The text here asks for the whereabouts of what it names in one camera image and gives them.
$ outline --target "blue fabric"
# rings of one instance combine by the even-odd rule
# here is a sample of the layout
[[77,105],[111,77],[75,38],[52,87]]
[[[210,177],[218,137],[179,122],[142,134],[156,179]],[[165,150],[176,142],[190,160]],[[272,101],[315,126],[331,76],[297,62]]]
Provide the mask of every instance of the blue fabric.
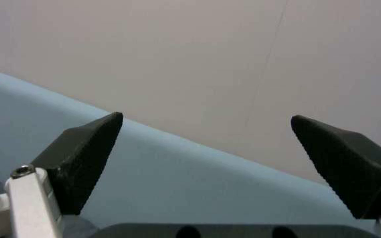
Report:
[[[29,163],[64,129],[106,114],[0,73],[0,180]],[[100,227],[282,223],[371,230],[373,225],[353,219],[329,187],[128,119],[82,215]]]

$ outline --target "gray wall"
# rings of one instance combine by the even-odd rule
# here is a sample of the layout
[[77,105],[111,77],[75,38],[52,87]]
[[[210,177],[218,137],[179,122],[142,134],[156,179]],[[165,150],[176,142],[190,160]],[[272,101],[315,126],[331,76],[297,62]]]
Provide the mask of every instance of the gray wall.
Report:
[[0,72],[315,181],[292,115],[381,144],[377,0],[0,0]]

